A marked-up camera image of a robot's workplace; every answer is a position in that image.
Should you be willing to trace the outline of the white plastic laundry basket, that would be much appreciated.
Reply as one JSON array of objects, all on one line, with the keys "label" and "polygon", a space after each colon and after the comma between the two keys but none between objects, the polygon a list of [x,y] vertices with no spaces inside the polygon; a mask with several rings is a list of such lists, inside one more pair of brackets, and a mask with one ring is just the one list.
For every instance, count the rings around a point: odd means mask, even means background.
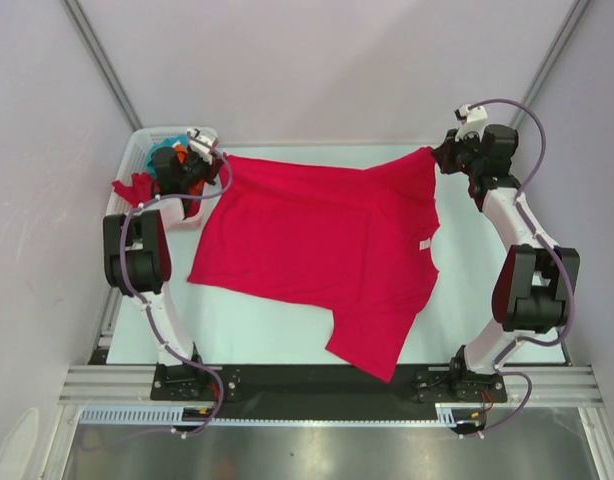
[{"label": "white plastic laundry basket", "polygon": [[[157,142],[166,136],[185,135],[186,129],[191,127],[152,127],[144,128],[134,132],[127,144],[121,164],[115,180],[121,180],[123,183],[129,183],[132,173],[146,172],[146,155],[149,149]],[[197,229],[201,225],[203,216],[202,203],[193,202],[190,214],[186,214],[185,219],[180,219],[180,222],[174,223],[174,200],[166,200],[159,202],[157,207],[165,204],[165,214],[163,215],[166,230],[189,230]],[[106,214],[126,213],[131,208],[124,200],[118,197],[112,188],[112,193],[108,201]]]}]

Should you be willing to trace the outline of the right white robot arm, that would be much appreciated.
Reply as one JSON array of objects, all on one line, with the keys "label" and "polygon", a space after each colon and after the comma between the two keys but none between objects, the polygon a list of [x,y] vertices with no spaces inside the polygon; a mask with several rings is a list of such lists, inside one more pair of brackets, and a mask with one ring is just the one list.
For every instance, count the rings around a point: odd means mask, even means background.
[{"label": "right white robot arm", "polygon": [[493,288],[492,318],[456,352],[440,383],[456,399],[486,399],[503,387],[500,368],[527,343],[544,346],[544,335],[565,333],[573,316],[580,256],[541,228],[512,174],[519,135],[504,125],[480,133],[447,132],[432,152],[442,173],[462,173],[477,209],[491,222],[506,249]]}]

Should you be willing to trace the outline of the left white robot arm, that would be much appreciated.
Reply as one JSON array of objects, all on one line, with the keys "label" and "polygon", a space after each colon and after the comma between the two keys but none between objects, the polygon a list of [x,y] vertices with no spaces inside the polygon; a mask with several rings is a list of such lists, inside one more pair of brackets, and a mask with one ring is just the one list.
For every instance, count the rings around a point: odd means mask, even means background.
[{"label": "left white robot arm", "polygon": [[200,138],[153,150],[152,172],[112,183],[130,209],[103,219],[104,274],[148,322],[158,355],[154,400],[219,399],[222,394],[220,376],[202,362],[174,306],[166,232],[199,215],[207,197],[204,187],[214,184],[224,164],[215,144]]}]

